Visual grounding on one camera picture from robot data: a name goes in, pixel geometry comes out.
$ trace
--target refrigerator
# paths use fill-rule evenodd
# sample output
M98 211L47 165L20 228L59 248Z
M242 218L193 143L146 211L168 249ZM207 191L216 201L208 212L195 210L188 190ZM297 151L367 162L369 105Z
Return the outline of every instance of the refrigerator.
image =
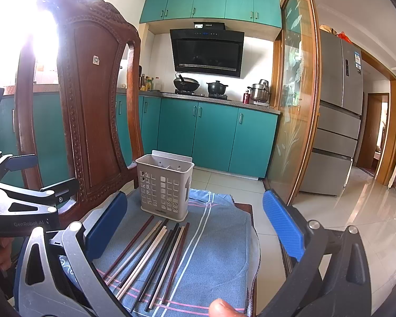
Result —
M339 195L346 183L361 125L361 52L353 44L320 30L320 116L300 190Z

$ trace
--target dark brown chopstick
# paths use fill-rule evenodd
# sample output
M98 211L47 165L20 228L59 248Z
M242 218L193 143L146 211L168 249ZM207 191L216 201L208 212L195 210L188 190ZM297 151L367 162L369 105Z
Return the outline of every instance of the dark brown chopstick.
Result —
M172 269L172 272L171 272L171 274L170 274L169 281L168 281L168 283L167 283L166 291L164 292L162 304L165 303L165 301L167 300L167 297L168 297L168 295L169 295L170 286L171 286L171 284L172 284L172 282L173 282L173 278L174 278L174 275L175 275L175 273L176 273L176 269L177 269L177 267L179 266L180 256L182 255L183 245L184 245L185 240L186 240L186 235L187 235L187 233L188 233L188 229L189 229L189 223L186 223L185 230L184 230L184 232L183 232L182 239L180 240L179 248L178 248L178 251L177 251L176 260L175 260L175 262L174 262L173 269Z
M128 278L130 277L130 275L133 273L133 271L136 269L136 267L138 266L139 262L141 262L142 258L145 256L145 254L147 253L148 249L151 247L151 244L154 242L154 240L157 238L158 234L160 233L161 229L167 225L167 223L169 222L169 220L166 218L164 220L164 222L160 225L160 227L158 228L158 230L155 232L154 236L152 237L152 239L148 242L148 244L145 246L144 250L142 251L141 255L139 255L138 259L135 261L135 263L132 265L131 269L127 272L127 274L123 277L123 279L120 281L119 283L119 287L122 287L125 282L128 280Z
M173 242L171 243L170 248L169 248L169 250L167 252L166 260L164 261L163 266L161 267L160 273L159 273L159 275L157 277L157 281L155 283L155 286L154 286L154 288L152 290L151 296L150 296L150 298L148 300L148 303L147 303L147 306L145 308L145 312L149 312L149 310L150 310L150 306L151 306L151 303L153 301L153 297L154 297L155 293L157 292L158 285L160 284L160 281L163 278L164 271L165 271L165 269L167 267L167 264L169 263L170 254L173 252L173 248L176 245L176 240L179 237L180 229L181 228L177 228L176 232L174 232Z
M123 256L126 255L126 253L129 251L129 249L134 245L136 240L141 236L141 234L144 232L144 230L147 228L147 226L151 223L153 220L154 216L150 216L148 220L145 222L145 224L142 226L142 228L136 233L134 238L129 242L129 244L126 246L124 251L121 252L119 257L113 262L113 264L110 266L110 268L107 270L107 272L104 273L103 278L106 278L107 275L110 274L110 272L114 269L115 266L119 263L119 261L123 258Z
M176 226L175 226L176 231L177 231L178 227L179 227L179 223L177 223ZM147 275L147 278L146 278L145 281L144 281L144 284L142 285L142 288L140 289L138 295L136 296L135 301L133 302L132 307L131 307L130 310L129 310L129 313L132 313L132 312L133 312L133 309L135 308L136 304L137 304L137 303L142 299L142 297L145 295L145 291L146 291L146 290L148 289L148 287L150 286L151 281L152 281L152 279L153 279L155 273L157 272L158 267L160 266L160 263L162 262L163 257L164 257L164 255L166 254L166 252L167 252L167 250L168 250L168 248L169 248L169 246L170 246L170 244L171 244L171 241L172 241L172 239L173 239L174 234L175 234L175 231L174 231L174 230L170 230L170 232L169 232L169 234L168 234L166 240L164 241L163 246L162 246L161 249L160 249L160 252L159 252L158 255L157 255L156 260L154 261L154 264L153 264L152 267L151 267L151 270L149 271L149 273L148 273L148 275Z

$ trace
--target wooden chair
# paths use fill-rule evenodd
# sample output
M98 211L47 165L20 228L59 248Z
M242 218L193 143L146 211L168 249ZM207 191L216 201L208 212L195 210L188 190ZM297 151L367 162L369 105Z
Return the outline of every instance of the wooden chair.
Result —
M136 164L123 160L116 129L116 84L128 51L128 126L133 160L144 153L138 113L140 38L103 0L38 0L57 23L57 68L70 177L79 180L75 198L60 210L61 224L83 217L125 183L138 186ZM20 154L37 153L32 111L35 56L32 38L21 50L15 88L15 134ZM22 172L25 186L42 186L39 166Z

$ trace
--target countertop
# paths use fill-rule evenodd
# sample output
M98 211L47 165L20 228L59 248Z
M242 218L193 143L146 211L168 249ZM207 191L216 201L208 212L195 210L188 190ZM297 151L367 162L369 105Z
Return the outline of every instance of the countertop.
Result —
M58 84L34 84L33 85L34 93L53 93L59 92L59 85ZM118 94L126 94L125 88L117 88L116 93ZM15 94L15 86L8 86L4 90L4 95L13 95ZM272 113L272 114L280 114L280 111L272 109L270 107L265 106L257 106L254 104L245 104L240 101L228 101L228 100L220 100L220 99L213 99L211 97L200 96L200 95L179 95L174 93L165 93L165 92L146 92L146 91L139 91L139 95L143 96L155 96L155 97L171 97L173 99L183 99L183 100L192 100L192 101L202 101L202 102L209 102L209 103L217 103L219 105L228 105L239 107L242 109L253 109L256 111Z

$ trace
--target black pot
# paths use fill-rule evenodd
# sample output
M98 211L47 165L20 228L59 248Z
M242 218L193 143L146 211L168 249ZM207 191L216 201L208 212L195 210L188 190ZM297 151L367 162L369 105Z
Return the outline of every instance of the black pot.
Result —
M219 94L223 95L226 91L227 84L220 83L220 81L208 83L208 93L209 94Z
M179 77L176 77L173 80L173 83L178 90L182 90L183 92L193 92L199 87L199 82L197 80L194 80L193 78L182 77L180 74Z

